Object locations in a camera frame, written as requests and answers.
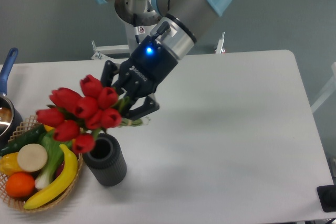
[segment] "tulip bouquet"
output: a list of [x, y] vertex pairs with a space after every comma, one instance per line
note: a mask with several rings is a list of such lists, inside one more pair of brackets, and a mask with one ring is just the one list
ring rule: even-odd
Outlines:
[[108, 128], [144, 123], [142, 119], [131, 121], [123, 118], [120, 111], [127, 99], [119, 99], [114, 88], [103, 87], [92, 75], [80, 80], [80, 87], [84, 97], [68, 88], [52, 90], [49, 98], [54, 105], [36, 112], [39, 123], [55, 128], [55, 140], [72, 140], [73, 152], [91, 151], [98, 134]]

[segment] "blue pot handle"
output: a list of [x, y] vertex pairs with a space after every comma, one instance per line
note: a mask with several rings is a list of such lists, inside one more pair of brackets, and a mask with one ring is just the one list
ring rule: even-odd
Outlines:
[[9, 50], [8, 56], [0, 72], [0, 94], [7, 95], [7, 81], [19, 50], [15, 47]]

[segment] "orange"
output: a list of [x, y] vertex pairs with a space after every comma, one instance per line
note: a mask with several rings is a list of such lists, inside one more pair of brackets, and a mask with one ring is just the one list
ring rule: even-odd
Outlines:
[[34, 189], [35, 180], [28, 173], [15, 173], [8, 178], [6, 183], [7, 194], [14, 198], [29, 196]]

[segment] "blue led light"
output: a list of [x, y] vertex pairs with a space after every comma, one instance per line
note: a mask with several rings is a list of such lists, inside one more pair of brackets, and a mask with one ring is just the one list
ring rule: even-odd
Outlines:
[[154, 50], [152, 48], [150, 48], [150, 47], [147, 47], [146, 48], [146, 53], [147, 53], [147, 55], [153, 55]]

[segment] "black cylinder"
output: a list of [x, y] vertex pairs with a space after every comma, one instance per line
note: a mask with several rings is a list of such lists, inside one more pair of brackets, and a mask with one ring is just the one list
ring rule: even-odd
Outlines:
[[125, 178], [127, 166], [120, 145], [109, 134], [99, 134], [95, 148], [85, 153], [83, 160], [104, 186], [114, 186]]

